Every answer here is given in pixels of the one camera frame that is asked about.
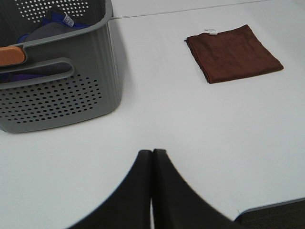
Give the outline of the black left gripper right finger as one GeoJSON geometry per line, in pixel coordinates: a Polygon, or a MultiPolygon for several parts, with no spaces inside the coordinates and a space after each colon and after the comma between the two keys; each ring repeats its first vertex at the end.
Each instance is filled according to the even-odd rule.
{"type": "Polygon", "coordinates": [[[156,229],[242,229],[205,202],[185,182],[166,150],[155,149],[152,208],[156,229]]]}

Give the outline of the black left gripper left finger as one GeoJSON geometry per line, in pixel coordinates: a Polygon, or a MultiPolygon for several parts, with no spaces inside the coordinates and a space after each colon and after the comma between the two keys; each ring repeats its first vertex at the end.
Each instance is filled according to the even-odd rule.
{"type": "Polygon", "coordinates": [[[153,153],[139,151],[115,191],[71,229],[149,229],[153,153]]]}

